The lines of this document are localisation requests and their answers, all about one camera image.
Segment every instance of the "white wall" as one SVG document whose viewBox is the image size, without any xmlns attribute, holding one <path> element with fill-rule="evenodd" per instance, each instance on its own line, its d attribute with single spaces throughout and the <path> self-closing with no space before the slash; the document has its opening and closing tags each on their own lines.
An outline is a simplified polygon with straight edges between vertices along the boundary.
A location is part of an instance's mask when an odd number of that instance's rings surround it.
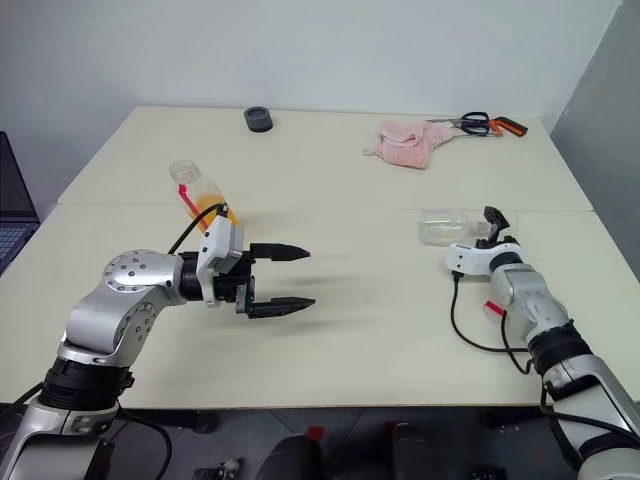
<svg viewBox="0 0 640 480">
<path fill-rule="evenodd" d="M 640 279 L 640 2 L 625 0 L 551 138 Z"/>
<path fill-rule="evenodd" d="M 0 0 L 0 129 L 41 212 L 132 107 L 539 115 L 619 0 Z"/>
</svg>

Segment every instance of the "plastic bottle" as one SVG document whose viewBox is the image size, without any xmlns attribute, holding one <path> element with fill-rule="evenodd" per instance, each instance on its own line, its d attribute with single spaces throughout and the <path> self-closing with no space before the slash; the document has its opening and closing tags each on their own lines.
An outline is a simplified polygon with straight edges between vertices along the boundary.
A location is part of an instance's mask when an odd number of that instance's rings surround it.
<svg viewBox="0 0 640 480">
<path fill-rule="evenodd" d="M 418 229 L 423 244 L 448 246 L 487 237 L 491 225 L 486 221 L 470 220 L 462 210 L 423 210 Z"/>
<path fill-rule="evenodd" d="M 169 173 L 176 184 L 178 198 L 191 218 L 195 218 L 211 205 L 227 203 L 218 185 L 211 178 L 203 175 L 195 163 L 189 160 L 173 162 L 169 167 Z M 198 224 L 200 230 L 204 232 L 215 216 L 216 212 L 212 212 L 204 217 Z M 227 217 L 235 225 L 239 224 L 231 208 L 228 210 Z"/>
</svg>

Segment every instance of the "bottle with orange liquid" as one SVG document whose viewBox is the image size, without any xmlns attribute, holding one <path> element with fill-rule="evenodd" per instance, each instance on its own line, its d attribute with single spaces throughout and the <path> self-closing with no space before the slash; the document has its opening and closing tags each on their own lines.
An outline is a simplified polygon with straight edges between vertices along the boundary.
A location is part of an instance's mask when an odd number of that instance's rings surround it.
<svg viewBox="0 0 640 480">
<path fill-rule="evenodd" d="M 227 203 L 216 183 L 206 175 L 203 175 L 198 166 L 189 160 L 173 162 L 169 167 L 171 177 L 176 183 L 178 197 L 193 219 L 207 207 L 216 203 Z M 216 212 L 211 212 L 198 224 L 201 231 L 205 231 Z M 234 225 L 238 225 L 238 219 L 229 208 L 227 217 Z"/>
</svg>

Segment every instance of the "robotic arm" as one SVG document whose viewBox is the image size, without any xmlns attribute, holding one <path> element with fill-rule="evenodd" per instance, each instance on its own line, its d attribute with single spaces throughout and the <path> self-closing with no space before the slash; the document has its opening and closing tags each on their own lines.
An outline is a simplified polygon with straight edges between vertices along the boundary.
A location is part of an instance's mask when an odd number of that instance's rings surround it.
<svg viewBox="0 0 640 480">
<path fill-rule="evenodd" d="M 31 401 L 0 466 L 1 480 L 106 478 L 113 446 L 100 435 L 111 426 L 118 397 L 133 385 L 129 368 L 162 309 L 190 300 L 209 307 L 235 303 L 250 318 L 287 315 L 315 300 L 275 298 L 255 303 L 251 265 L 257 258 L 309 256 L 290 245 L 251 244 L 222 215 L 205 232 L 199 252 L 134 250 L 109 262 L 99 285 L 73 309 L 57 358 Z"/>
<path fill-rule="evenodd" d="M 485 217 L 494 225 L 492 237 L 451 245 L 448 267 L 491 277 L 496 300 L 509 311 L 507 335 L 525 342 L 542 377 L 543 399 L 548 393 L 554 401 L 552 429 L 578 479 L 640 479 L 638 406 L 591 352 L 542 276 L 522 262 L 516 240 L 498 241 L 509 226 L 502 214 L 487 207 Z"/>
</svg>

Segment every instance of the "white table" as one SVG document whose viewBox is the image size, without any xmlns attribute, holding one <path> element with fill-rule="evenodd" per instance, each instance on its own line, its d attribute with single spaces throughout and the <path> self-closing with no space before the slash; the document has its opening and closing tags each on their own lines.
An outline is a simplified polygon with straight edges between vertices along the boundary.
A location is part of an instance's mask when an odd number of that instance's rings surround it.
<svg viewBox="0 0 640 480">
<path fill-rule="evenodd" d="M 397 115 L 274 111 L 256 134 L 242 110 L 141 107 L 107 141 L 60 203 L 174 204 L 169 165 L 192 160 L 234 208 L 397 210 L 498 208 L 589 211 L 539 120 L 518 138 L 464 138 L 438 147 L 427 170 L 362 155 Z"/>
<path fill-rule="evenodd" d="M 123 404 L 148 408 L 534 404 L 537 376 L 454 336 L 445 250 L 417 238 L 416 212 L 238 208 L 245 241 L 312 257 L 255 266 L 258 297 L 317 298 L 297 314 L 249 320 L 231 305 L 165 309 Z M 519 212 L 517 237 L 576 326 L 640 398 L 640 289 L 591 212 Z M 113 256 L 165 251 L 187 223 L 175 205 L 61 205 L 0 278 L 0 401 L 43 378 L 73 306 Z M 197 247 L 198 236 L 185 249 Z M 461 328 L 499 345 L 481 312 L 486 282 L 461 284 Z"/>
</svg>

